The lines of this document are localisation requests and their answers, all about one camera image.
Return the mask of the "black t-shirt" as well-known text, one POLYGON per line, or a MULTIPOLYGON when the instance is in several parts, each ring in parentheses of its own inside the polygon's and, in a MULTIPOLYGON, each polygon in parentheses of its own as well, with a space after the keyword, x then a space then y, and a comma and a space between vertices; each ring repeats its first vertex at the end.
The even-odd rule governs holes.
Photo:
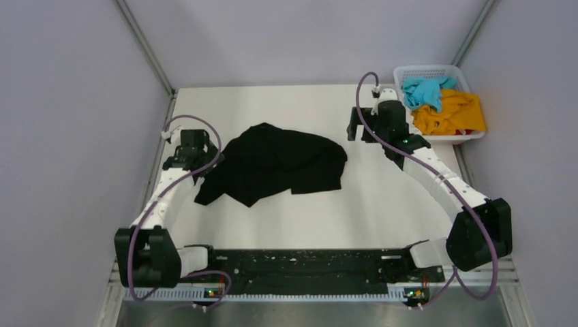
POLYGON ((348 160, 344 148, 328 138, 268 123, 232 139, 223 156, 205 176, 195 203, 207 206, 227 195, 250 208, 284 191, 339 190, 348 160))

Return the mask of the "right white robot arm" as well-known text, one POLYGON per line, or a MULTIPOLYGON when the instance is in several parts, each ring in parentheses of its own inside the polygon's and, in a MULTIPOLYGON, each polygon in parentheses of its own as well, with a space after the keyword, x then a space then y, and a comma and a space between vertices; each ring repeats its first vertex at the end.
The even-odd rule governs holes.
POLYGON ((424 137, 410 131, 406 108, 395 90, 374 87, 372 107, 352 108, 347 128, 354 141, 363 126, 362 141, 378 143, 385 156, 429 192, 449 216, 448 236, 410 246, 410 255, 399 263, 401 275, 419 280, 431 266, 453 265, 470 271, 513 251, 511 207, 502 198, 494 200, 473 189, 436 155, 424 137))

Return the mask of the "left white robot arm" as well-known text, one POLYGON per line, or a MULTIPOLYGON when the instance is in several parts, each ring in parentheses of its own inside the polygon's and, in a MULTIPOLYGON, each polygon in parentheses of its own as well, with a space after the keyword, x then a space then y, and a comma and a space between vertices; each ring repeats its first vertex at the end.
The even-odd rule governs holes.
POLYGON ((179 213, 190 196, 197 176, 191 172, 208 164, 218 153, 203 129, 168 132, 165 137, 174 154, 162 165, 157 187, 145 209, 128 228, 114 236, 121 284, 133 287, 174 288, 188 274, 211 281, 218 274, 208 245, 186 245, 174 229, 179 213))

